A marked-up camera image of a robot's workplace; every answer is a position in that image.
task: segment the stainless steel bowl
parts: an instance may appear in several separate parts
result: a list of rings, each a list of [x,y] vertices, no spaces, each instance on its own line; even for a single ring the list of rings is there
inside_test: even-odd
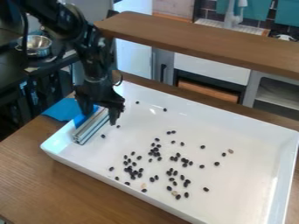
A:
[[[16,49],[18,51],[22,51],[22,40],[23,38],[19,38],[17,40],[18,46],[16,47]],[[52,41],[45,36],[28,35],[27,55],[29,57],[36,57],[36,58],[46,57],[51,52],[51,45],[52,45]]]

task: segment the white tray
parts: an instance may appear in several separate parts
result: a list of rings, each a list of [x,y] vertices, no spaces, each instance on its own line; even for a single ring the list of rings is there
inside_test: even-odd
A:
[[[126,99],[119,129],[107,123],[81,146],[72,142],[74,125],[69,122],[41,148],[63,164],[192,223],[284,223],[298,132],[127,82],[116,91]],[[166,135],[168,130],[177,134]],[[148,152],[155,137],[161,139],[163,161],[154,159],[150,164]],[[234,154],[221,157],[228,149]],[[123,156],[131,151],[143,156],[137,163],[144,173],[137,180],[123,171]],[[191,159],[193,166],[183,168],[181,162],[171,162],[169,157],[177,152]],[[189,192],[189,199],[182,195],[176,200],[166,190],[171,183],[165,172],[171,167],[191,180],[184,189],[177,178],[176,191]],[[159,180],[150,183],[154,175]],[[146,193],[141,192],[143,183]]]

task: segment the wooden table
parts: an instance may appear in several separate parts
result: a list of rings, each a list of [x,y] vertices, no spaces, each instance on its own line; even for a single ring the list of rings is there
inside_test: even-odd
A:
[[[299,130],[299,122],[125,74],[125,80],[196,102]],[[172,214],[75,171],[39,146],[62,123],[39,116],[0,143],[0,214],[13,223],[187,223]],[[287,224],[299,222],[299,166]]]

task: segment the wall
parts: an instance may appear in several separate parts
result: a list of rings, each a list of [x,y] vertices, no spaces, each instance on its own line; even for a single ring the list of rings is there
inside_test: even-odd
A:
[[[275,23],[277,1],[278,0],[274,0],[272,2],[266,21],[244,18],[242,24],[274,30],[274,32],[277,33],[290,34],[299,39],[298,27]],[[217,0],[195,0],[195,18],[208,18],[212,20],[224,21],[225,15],[216,13],[216,3]]]
[[[153,0],[153,12],[175,17],[193,17],[194,0]]]

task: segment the wooden shelf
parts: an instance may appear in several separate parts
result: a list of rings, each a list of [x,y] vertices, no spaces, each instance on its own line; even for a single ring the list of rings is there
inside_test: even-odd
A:
[[[299,80],[297,43],[134,12],[94,24],[108,37]]]

